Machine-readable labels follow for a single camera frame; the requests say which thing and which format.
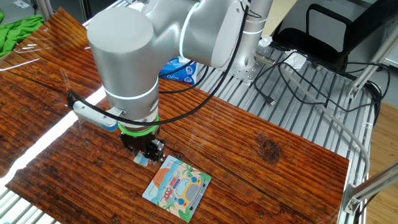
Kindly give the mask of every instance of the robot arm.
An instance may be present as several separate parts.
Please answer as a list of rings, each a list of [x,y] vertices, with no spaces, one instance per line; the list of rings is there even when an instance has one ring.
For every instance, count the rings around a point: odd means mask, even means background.
[[[115,7],[96,15],[87,36],[111,107],[108,112],[133,121],[157,121],[163,66],[180,55],[222,67],[234,49],[243,15],[239,0],[150,0],[142,12]],[[80,101],[70,106],[98,126],[110,131],[118,126],[128,149],[162,161],[159,126],[116,122]]]

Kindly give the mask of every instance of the wooden table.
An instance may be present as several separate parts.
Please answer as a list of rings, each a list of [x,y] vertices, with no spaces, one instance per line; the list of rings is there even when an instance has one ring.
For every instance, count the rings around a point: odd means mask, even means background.
[[[0,72],[0,177],[70,111],[69,88],[87,97],[101,86],[87,46],[85,28],[60,9],[1,64],[10,69]],[[160,81],[161,90],[185,87]],[[160,119],[206,96],[161,95]],[[7,187],[62,223],[185,223],[141,197],[160,164],[134,163],[118,135],[76,122]],[[348,160],[310,141],[217,98],[159,137],[166,155],[212,176],[192,223],[336,222]]]

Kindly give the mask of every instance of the black wire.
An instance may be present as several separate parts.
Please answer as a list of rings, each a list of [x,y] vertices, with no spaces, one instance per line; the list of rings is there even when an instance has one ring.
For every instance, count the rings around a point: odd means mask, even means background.
[[[251,9],[249,10],[249,12],[252,12],[252,13],[254,14],[254,15],[248,14],[248,16],[250,16],[250,17],[253,17],[253,18],[256,18],[256,19],[261,19],[261,18],[262,18],[261,15],[259,15],[259,14],[255,13],[255,12],[253,12]]]
[[[364,107],[364,106],[372,106],[372,105],[375,105],[375,104],[378,104],[378,103],[380,103],[381,101],[382,101],[382,99],[386,96],[386,94],[387,94],[387,91],[388,91],[388,89],[389,89],[389,85],[390,85],[390,80],[391,80],[391,74],[390,74],[390,71],[388,70],[388,68],[387,68],[387,74],[388,74],[388,80],[387,80],[387,85],[386,85],[386,90],[384,91],[384,94],[381,96],[381,98],[379,99],[379,100],[377,100],[376,102],[373,102],[373,103],[367,103],[367,104],[364,104],[364,105],[361,105],[361,106],[357,106],[357,107],[355,107],[355,108],[353,108],[353,109],[351,109],[351,110],[347,110],[347,109],[345,109],[345,108],[343,108],[342,106],[340,106],[338,103],[336,103],[335,101],[333,101],[331,98],[329,98],[328,96],[326,96],[324,93],[322,93],[316,86],[314,86],[310,81],[308,81],[306,78],[304,78],[301,74],[299,74],[299,72],[296,70],[296,69],[294,69],[293,68],[293,66],[291,66],[291,65],[289,65],[288,63],[285,63],[285,62],[282,62],[283,64],[286,64],[288,67],[290,67],[300,78],[302,78],[304,81],[306,81],[312,88],[314,88],[319,94],[321,94],[323,97],[325,97],[328,101],[330,101],[330,102],[332,102],[334,105],[336,105],[338,108],[340,108],[342,111],[344,111],[344,112],[347,112],[347,113],[349,113],[349,112],[352,112],[352,111],[355,111],[355,110],[358,110],[358,109],[360,109],[360,108],[362,108],[362,107]],[[358,64],[358,65],[378,65],[378,66],[381,66],[381,65],[379,65],[379,64],[376,64],[376,63],[361,63],[361,62],[347,62],[347,63],[345,63],[345,64]]]
[[[262,18],[262,16],[260,14],[253,12],[251,9],[250,9],[250,12],[253,13],[256,16],[255,18],[258,18],[258,19]]]
[[[280,65],[282,65],[282,63],[284,63],[292,54],[294,54],[295,52],[290,53],[290,55],[288,55],[285,59],[283,59],[281,62],[274,64],[273,66],[267,68],[265,71],[263,71],[261,74],[259,74],[256,79],[254,79],[254,87],[255,89],[260,93],[260,95],[262,97],[264,97],[264,99],[270,103],[270,99],[272,99],[271,97],[265,95],[257,86],[257,81],[265,74],[267,73],[269,70],[275,68],[276,66],[279,66],[279,72],[280,71]],[[309,102],[305,102],[303,100],[301,100],[295,93],[294,91],[291,89],[291,87],[289,86],[287,80],[285,79],[285,77],[282,75],[282,79],[285,82],[285,84],[287,85],[287,88],[293,93],[293,96],[301,103],[306,104],[306,105],[325,105],[325,103],[309,103]]]
[[[381,64],[377,64],[377,63],[362,63],[362,62],[347,62],[347,63],[341,64],[341,65],[346,65],[346,64],[358,64],[358,65],[375,65],[375,66],[380,66],[380,67],[383,67],[383,68],[385,68],[385,69],[387,70],[387,75],[388,75],[386,89],[385,89],[385,91],[384,91],[384,94],[383,94],[381,97],[375,97],[376,100],[374,100],[373,103],[368,103],[368,104],[365,104],[365,105],[357,106],[357,107],[355,107],[355,108],[353,108],[353,109],[351,109],[351,110],[347,110],[347,109],[341,107],[338,103],[336,103],[336,102],[333,101],[332,99],[330,99],[330,97],[328,97],[328,96],[326,96],[324,93],[322,93],[322,92],[321,92],[317,87],[315,87],[310,81],[308,81],[308,80],[307,80],[306,78],[304,78],[301,74],[299,74],[299,72],[296,71],[296,69],[294,69],[293,66],[291,66],[291,65],[289,65],[289,64],[287,64],[287,63],[285,63],[285,61],[286,61],[292,54],[300,54],[300,55],[304,56],[306,59],[309,59],[306,55],[303,55],[303,54],[301,54],[300,52],[292,52],[292,53],[291,53],[290,55],[288,55],[283,61],[281,61],[281,62],[279,62],[279,63],[276,63],[275,65],[271,66],[271,67],[268,68],[266,71],[262,72],[260,75],[258,75],[258,76],[256,77],[256,79],[255,79],[255,81],[254,81],[254,86],[256,87],[256,90],[257,90],[257,91],[259,91],[260,93],[262,93],[262,92],[260,91],[260,89],[258,89],[258,87],[257,87],[257,80],[260,79],[260,77],[262,77],[262,76],[263,76],[266,72],[268,72],[271,68],[276,67],[276,66],[280,66],[280,65],[282,65],[282,64],[286,64],[286,65],[289,66],[300,78],[302,78],[302,79],[303,79],[304,81],[306,81],[312,88],[314,88],[319,94],[321,94],[322,96],[324,96],[328,101],[332,102],[334,105],[336,105],[336,106],[337,106],[338,108],[340,108],[342,111],[349,113],[349,112],[358,110],[358,109],[360,109],[360,108],[362,108],[362,107],[365,107],[365,106],[377,105],[377,107],[375,107],[375,112],[376,112],[376,115],[379,114],[379,112],[380,112],[380,105],[379,105],[379,104],[380,104],[380,102],[382,101],[382,99],[386,96],[387,91],[388,91],[388,89],[389,89],[389,84],[390,84],[390,81],[391,81],[391,74],[390,74],[390,71],[389,71],[389,69],[387,68],[387,66],[381,65]],[[338,74],[345,74],[345,72],[339,72],[339,71],[340,71],[340,69],[338,69],[338,70],[336,71],[336,73],[338,73]],[[305,104],[312,104],[312,103],[304,102],[304,101],[302,101],[301,99],[299,99],[299,97],[294,93],[294,91],[291,89],[291,87],[289,87],[289,85],[287,84],[287,81],[286,81],[286,79],[284,78],[284,76],[283,76],[283,74],[282,74],[280,68],[279,68],[279,74],[280,74],[280,76],[282,77],[282,79],[285,81],[285,83],[286,83],[288,89],[292,92],[293,96],[294,96],[296,99],[299,100],[299,102],[305,103]],[[368,81],[368,83],[369,83],[370,85],[372,85],[372,84],[376,85],[375,83],[370,82],[370,81]]]
[[[192,63],[193,63],[193,60],[189,61],[189,62],[186,63],[185,65],[182,65],[181,67],[177,68],[176,70],[173,70],[173,71],[167,72],[167,73],[163,73],[163,74],[159,75],[159,77],[165,77],[165,76],[167,76],[167,75],[174,74],[174,73],[176,73],[176,72],[178,72],[178,71],[183,70],[184,68],[187,68],[187,67],[188,67],[190,64],[192,64]]]
[[[325,105],[327,104],[327,103],[309,103],[309,102],[304,102],[303,100],[301,100],[301,99],[294,93],[294,91],[293,91],[292,88],[290,87],[289,83],[287,82],[287,80],[286,80],[285,77],[283,76],[282,71],[280,70],[280,66],[281,66],[283,63],[286,64],[286,65],[288,65],[288,63],[285,63],[285,62],[282,62],[281,64],[279,64],[279,65],[278,65],[279,73],[281,74],[281,77],[282,77],[283,81],[285,82],[286,87],[292,92],[293,96],[294,96],[297,100],[299,100],[299,102],[304,103],[304,104],[306,104],[306,105],[324,105],[324,106],[325,106]]]
[[[246,10],[244,12],[244,16],[243,16],[243,20],[242,20],[242,24],[241,24],[241,29],[239,31],[238,41],[236,43],[236,46],[235,46],[234,52],[232,54],[231,61],[228,64],[228,67],[221,74],[221,76],[222,76],[221,80],[218,82],[216,88],[210,93],[210,95],[200,105],[198,105],[196,108],[194,108],[193,110],[189,111],[188,113],[185,113],[185,114],[182,114],[180,116],[174,117],[172,119],[164,120],[164,121],[137,122],[137,121],[132,121],[130,119],[126,119],[126,118],[121,118],[119,116],[115,116],[115,115],[113,115],[111,113],[108,113],[108,112],[102,110],[102,109],[99,109],[98,107],[88,103],[81,96],[77,95],[73,90],[69,90],[68,91],[68,102],[71,101],[74,98],[74,99],[76,99],[78,101],[81,101],[84,105],[88,106],[89,108],[101,113],[102,115],[105,115],[105,116],[108,116],[108,117],[110,117],[112,119],[115,119],[116,121],[124,122],[124,123],[127,123],[127,124],[140,125],[140,126],[153,126],[153,125],[168,124],[168,123],[171,123],[171,122],[178,121],[180,119],[186,118],[187,116],[190,116],[193,113],[195,113],[198,110],[200,110],[200,108],[204,107],[212,99],[212,97],[216,94],[216,92],[220,89],[220,87],[224,83],[224,81],[225,81],[225,79],[227,77],[226,74],[228,74],[229,71],[231,70],[232,64],[233,64],[233,62],[234,62],[234,60],[236,58],[236,55],[238,54],[238,49],[239,49],[240,43],[242,41],[244,26],[246,25],[246,18],[248,16],[248,12],[249,12],[249,7],[246,6]]]
[[[203,74],[203,76],[200,78],[200,80],[197,81],[194,85],[192,85],[192,86],[189,87],[189,88],[186,88],[186,89],[184,89],[184,90],[159,91],[159,93],[162,93],[162,94],[174,94],[174,93],[183,93],[183,92],[185,92],[185,91],[191,90],[191,89],[195,88],[196,86],[198,86],[198,85],[205,79],[205,77],[206,77],[208,71],[209,71],[209,66],[206,66],[206,71],[205,71],[205,73]]]
[[[363,212],[365,211],[365,208],[369,205],[369,203],[375,198],[375,196],[376,196],[378,193],[372,195],[372,196],[368,199],[368,201],[363,205],[362,210],[357,214],[357,216],[356,216],[356,218],[355,218],[355,220],[354,220],[353,223],[356,223],[356,222],[358,221],[359,217],[360,217],[360,216],[363,214]]]

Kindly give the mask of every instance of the metal frame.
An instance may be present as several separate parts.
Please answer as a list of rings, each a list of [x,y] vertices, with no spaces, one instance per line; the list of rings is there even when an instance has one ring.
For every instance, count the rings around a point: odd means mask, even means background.
[[[42,12],[44,21],[48,21],[54,15],[50,0],[37,0],[37,5]]]
[[[398,161],[357,187],[349,184],[343,200],[345,212],[354,215],[361,202],[398,182]]]
[[[398,45],[398,27],[396,27],[390,37],[383,43],[381,48],[377,51],[371,63],[383,63],[383,61],[388,57],[388,55],[394,50],[394,47]],[[362,89],[365,83],[372,77],[373,73],[376,71],[378,66],[368,65],[365,71],[359,76],[353,83],[348,96],[351,99],[355,99],[358,91]]]
[[[85,22],[93,17],[93,13],[91,12],[90,2],[89,0],[79,0],[81,13],[83,13],[83,18]]]

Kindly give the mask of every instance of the cartoon picture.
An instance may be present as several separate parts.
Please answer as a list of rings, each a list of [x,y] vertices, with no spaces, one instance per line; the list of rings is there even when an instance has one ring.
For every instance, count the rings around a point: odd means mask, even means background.
[[[189,222],[211,177],[169,156],[142,195]]]

